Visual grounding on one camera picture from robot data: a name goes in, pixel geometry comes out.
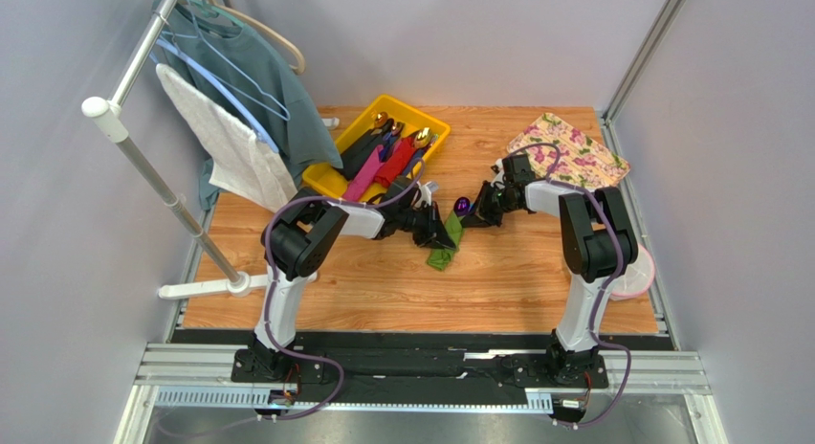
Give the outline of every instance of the pink handle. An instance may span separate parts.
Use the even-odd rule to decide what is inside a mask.
[[[346,189],[342,195],[343,200],[350,200],[352,202],[358,202],[360,200],[360,197],[363,196],[371,183],[373,183],[373,178],[376,176],[379,168],[384,165],[383,162],[379,161],[379,153],[382,152],[382,149],[384,149],[384,147],[379,144],[374,151],[371,152],[371,155],[368,156],[368,160],[365,161],[365,165],[363,165],[360,172],[357,173],[357,177],[351,181],[351,184],[348,185],[348,189]]]

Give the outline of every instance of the purple egg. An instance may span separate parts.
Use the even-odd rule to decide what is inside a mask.
[[[466,216],[470,213],[470,199],[467,197],[460,197],[455,201],[455,206],[452,210],[457,216]]]

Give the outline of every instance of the white wall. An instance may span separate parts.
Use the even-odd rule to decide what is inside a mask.
[[[152,0],[4,0],[0,13],[0,441],[110,442],[191,240],[81,115],[107,96]],[[145,69],[122,115],[197,206],[200,147]]]
[[[665,0],[235,0],[307,61],[317,104],[604,108]]]
[[[815,433],[815,0],[688,0],[616,131],[730,442]]]

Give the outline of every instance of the white metal pole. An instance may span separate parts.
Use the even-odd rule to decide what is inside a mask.
[[[162,0],[156,8],[147,28],[139,40],[136,49],[130,55],[127,66],[121,75],[121,79],[116,89],[110,97],[105,100],[100,97],[93,97],[85,100],[82,104],[82,113],[92,119],[99,129],[107,135],[119,150],[127,157],[140,172],[147,183],[162,197],[165,205],[175,214],[179,222],[192,234],[192,237],[201,246],[202,250],[212,258],[215,265],[224,273],[229,280],[230,291],[243,293],[250,285],[249,275],[245,272],[237,272],[229,261],[224,257],[221,250],[215,245],[209,235],[200,224],[189,214],[189,211],[181,203],[178,196],[169,188],[165,180],[156,171],[156,168],[144,157],[136,144],[130,139],[130,134],[119,120],[121,107],[127,99],[127,95],[133,88],[136,77],[144,66],[144,62],[149,57],[150,51],[161,34],[167,16],[170,15],[178,0]]]

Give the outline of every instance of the green towel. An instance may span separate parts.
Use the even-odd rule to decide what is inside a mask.
[[[461,227],[461,219],[456,216],[454,212],[451,212],[450,216],[447,217],[447,221],[444,223],[444,228],[455,243],[455,251],[458,251],[458,244],[461,243],[461,236],[464,235],[464,228]],[[430,257],[428,257],[428,265],[436,270],[444,271],[448,264],[452,262],[455,251],[433,250],[430,252]]]

